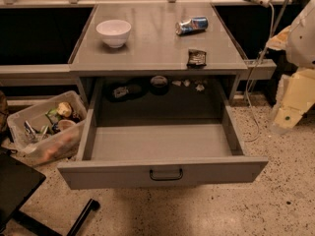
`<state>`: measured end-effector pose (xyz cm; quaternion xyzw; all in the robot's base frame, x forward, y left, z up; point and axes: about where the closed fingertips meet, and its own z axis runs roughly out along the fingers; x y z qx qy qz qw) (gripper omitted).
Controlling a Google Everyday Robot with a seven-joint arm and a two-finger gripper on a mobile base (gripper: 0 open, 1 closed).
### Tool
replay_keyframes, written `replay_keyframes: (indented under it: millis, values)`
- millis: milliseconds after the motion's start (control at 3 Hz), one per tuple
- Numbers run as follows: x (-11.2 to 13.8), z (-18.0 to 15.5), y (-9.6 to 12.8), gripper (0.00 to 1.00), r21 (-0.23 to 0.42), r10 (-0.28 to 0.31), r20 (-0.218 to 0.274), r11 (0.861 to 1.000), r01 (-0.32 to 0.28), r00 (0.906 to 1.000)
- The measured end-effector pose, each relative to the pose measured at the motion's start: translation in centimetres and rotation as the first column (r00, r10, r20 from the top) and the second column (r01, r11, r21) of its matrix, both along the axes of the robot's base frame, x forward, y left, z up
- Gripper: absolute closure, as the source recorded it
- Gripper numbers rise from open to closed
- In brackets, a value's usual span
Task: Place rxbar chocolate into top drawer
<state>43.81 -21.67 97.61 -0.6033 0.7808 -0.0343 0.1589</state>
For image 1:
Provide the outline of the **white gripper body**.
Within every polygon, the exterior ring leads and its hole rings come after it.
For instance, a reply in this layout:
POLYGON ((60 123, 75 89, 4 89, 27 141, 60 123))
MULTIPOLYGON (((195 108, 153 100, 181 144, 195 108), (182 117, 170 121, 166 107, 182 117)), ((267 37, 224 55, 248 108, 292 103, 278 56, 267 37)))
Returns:
POLYGON ((290 77, 282 76, 283 91, 278 86, 277 103, 272 113, 277 115, 280 110, 306 113, 315 104, 315 70, 298 68, 290 77))

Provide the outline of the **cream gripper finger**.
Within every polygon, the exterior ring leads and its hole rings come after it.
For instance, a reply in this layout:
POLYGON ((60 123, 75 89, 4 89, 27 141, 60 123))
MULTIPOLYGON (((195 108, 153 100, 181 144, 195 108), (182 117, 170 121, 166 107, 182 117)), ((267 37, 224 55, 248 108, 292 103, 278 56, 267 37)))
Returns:
POLYGON ((271 113, 270 129, 272 132, 283 135, 291 131, 301 120, 302 113, 294 108, 274 108, 271 113))

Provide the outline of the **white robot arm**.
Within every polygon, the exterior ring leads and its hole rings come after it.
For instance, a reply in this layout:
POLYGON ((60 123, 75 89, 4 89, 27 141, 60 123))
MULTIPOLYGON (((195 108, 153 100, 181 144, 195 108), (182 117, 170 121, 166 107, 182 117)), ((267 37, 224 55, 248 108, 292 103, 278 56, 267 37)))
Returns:
POLYGON ((291 76, 282 75, 271 114, 271 130, 282 135, 315 104, 315 0, 310 0, 267 46, 284 50, 286 60, 297 67, 291 76))

